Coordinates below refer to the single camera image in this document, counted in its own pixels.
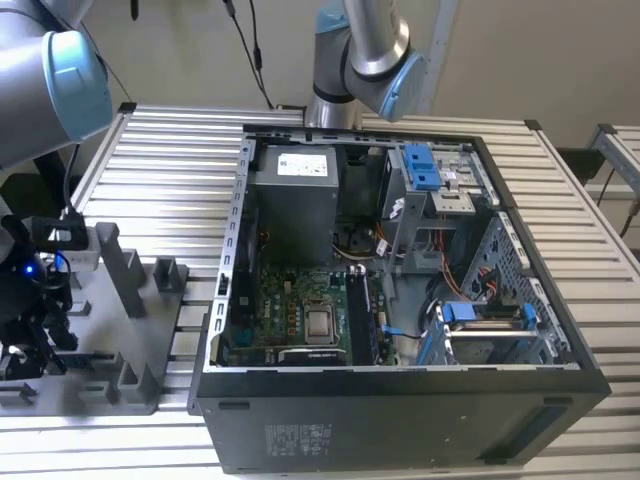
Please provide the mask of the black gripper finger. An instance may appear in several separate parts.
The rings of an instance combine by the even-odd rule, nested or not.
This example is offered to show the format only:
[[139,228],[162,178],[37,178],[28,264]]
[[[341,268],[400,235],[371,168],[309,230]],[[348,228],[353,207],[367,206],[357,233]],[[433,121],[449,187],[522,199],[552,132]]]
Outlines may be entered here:
[[33,315],[21,318],[22,339],[19,345],[27,357],[26,363],[32,375],[64,375],[67,367],[49,344],[43,320],[43,317]]
[[60,350],[76,350],[78,338],[70,331],[70,322],[67,316],[72,304],[66,301],[47,299],[45,306],[47,314],[44,326],[49,337]]

